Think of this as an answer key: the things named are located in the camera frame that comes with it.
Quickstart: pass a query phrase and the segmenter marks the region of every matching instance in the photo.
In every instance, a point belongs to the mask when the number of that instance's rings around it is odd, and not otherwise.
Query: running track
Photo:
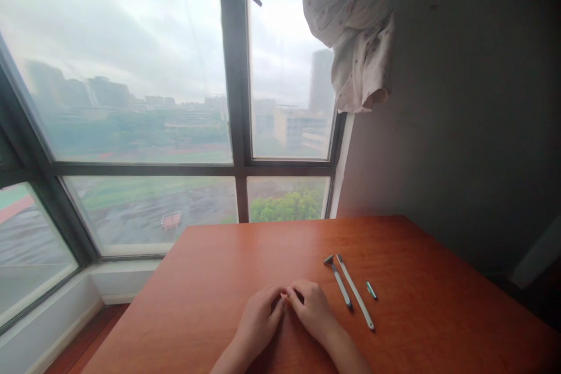
[[[3,209],[0,209],[0,224],[6,222],[11,217],[16,216],[18,213],[28,208],[32,204],[34,204],[33,197],[31,195],[27,195],[19,199],[17,202],[12,203],[11,205]]]

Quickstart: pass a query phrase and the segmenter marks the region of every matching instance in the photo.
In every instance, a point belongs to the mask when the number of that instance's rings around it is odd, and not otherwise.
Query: glass pane
[[[57,160],[232,162],[220,0],[0,0],[0,10]]]
[[[0,325],[77,267],[31,187],[0,190]]]
[[[250,222],[323,219],[329,177],[248,177]]]
[[[189,225],[238,222],[225,176],[68,176],[102,255],[163,254]]]
[[[302,0],[261,1],[248,2],[253,156],[326,160],[333,53],[310,33]]]

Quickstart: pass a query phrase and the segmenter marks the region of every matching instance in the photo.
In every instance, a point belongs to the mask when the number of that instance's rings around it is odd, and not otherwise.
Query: forearm
[[[222,352],[210,374],[244,374],[251,364],[248,360],[248,356],[234,340]]]
[[[339,374],[372,374],[366,359],[348,333],[340,326],[321,341]]]

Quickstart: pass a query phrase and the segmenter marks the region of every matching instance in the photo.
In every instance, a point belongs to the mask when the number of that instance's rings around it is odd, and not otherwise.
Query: hand
[[[251,362],[269,344],[282,317],[286,298],[282,286],[267,286],[250,298],[232,344]],[[280,296],[271,312],[271,304]]]
[[[286,291],[296,315],[306,330],[325,347],[329,337],[341,327],[333,316],[320,286],[309,280],[297,280],[286,288]],[[304,303],[300,301],[295,291],[302,294]]]

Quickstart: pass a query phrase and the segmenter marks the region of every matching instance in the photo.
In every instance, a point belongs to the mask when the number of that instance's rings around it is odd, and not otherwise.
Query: sky
[[[312,54],[325,46],[302,0],[261,1],[248,2],[252,97],[305,108]],[[37,60],[176,102],[226,93],[220,16],[220,0],[0,0],[0,32],[26,82]]]

